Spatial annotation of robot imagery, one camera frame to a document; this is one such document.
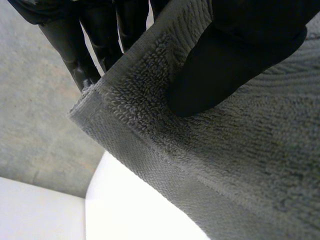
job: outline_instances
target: gray concrete floor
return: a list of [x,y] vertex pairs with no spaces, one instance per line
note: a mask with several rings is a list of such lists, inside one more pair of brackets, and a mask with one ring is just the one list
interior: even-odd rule
[[80,92],[38,26],[0,16],[0,177],[84,197],[103,149],[66,117]]

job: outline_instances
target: gray towel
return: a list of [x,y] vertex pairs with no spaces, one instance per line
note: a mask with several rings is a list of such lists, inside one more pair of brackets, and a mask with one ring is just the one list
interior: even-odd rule
[[320,15],[294,55],[180,119],[164,93],[210,2],[172,0],[69,117],[211,239],[319,239]]

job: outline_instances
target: gloved finger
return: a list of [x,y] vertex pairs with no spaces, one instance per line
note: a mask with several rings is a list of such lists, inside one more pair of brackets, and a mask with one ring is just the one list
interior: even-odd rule
[[119,45],[116,6],[111,0],[82,0],[80,21],[106,72],[123,55]]
[[148,0],[115,0],[119,35],[126,52],[146,31]]
[[165,8],[168,2],[170,2],[170,0],[150,0],[154,21],[156,21],[156,19],[159,17],[159,14]]
[[[250,79],[293,54],[304,42],[305,25],[319,12],[320,2],[213,0],[212,8],[213,23],[167,92],[170,109],[180,117],[215,107]],[[293,15],[298,20],[289,20]]]

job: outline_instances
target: black rubber glove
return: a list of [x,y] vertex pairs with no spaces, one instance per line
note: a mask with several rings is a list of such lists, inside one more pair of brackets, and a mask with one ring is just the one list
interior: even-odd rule
[[320,1],[212,0],[212,7],[213,23],[167,91],[168,105],[179,117],[213,108],[294,53]]

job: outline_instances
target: towel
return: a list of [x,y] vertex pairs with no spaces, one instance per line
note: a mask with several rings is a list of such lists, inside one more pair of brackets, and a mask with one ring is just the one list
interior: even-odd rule
[[211,239],[319,239],[320,15],[288,59],[178,118],[165,92],[211,13],[172,0],[69,118]]

